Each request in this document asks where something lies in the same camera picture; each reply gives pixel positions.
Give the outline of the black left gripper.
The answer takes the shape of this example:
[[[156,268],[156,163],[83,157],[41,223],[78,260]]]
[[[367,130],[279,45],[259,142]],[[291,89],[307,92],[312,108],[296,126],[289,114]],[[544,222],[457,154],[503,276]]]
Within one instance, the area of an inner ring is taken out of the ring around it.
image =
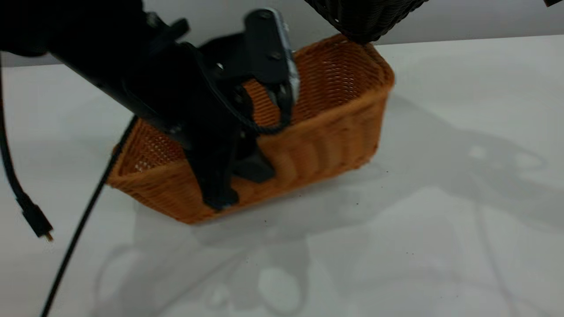
[[[238,203],[232,172],[254,183],[275,177],[256,132],[242,123],[252,118],[242,86],[251,77],[244,38],[217,38],[196,48],[153,37],[131,42],[127,50],[123,90],[187,152],[205,205],[222,211]]]

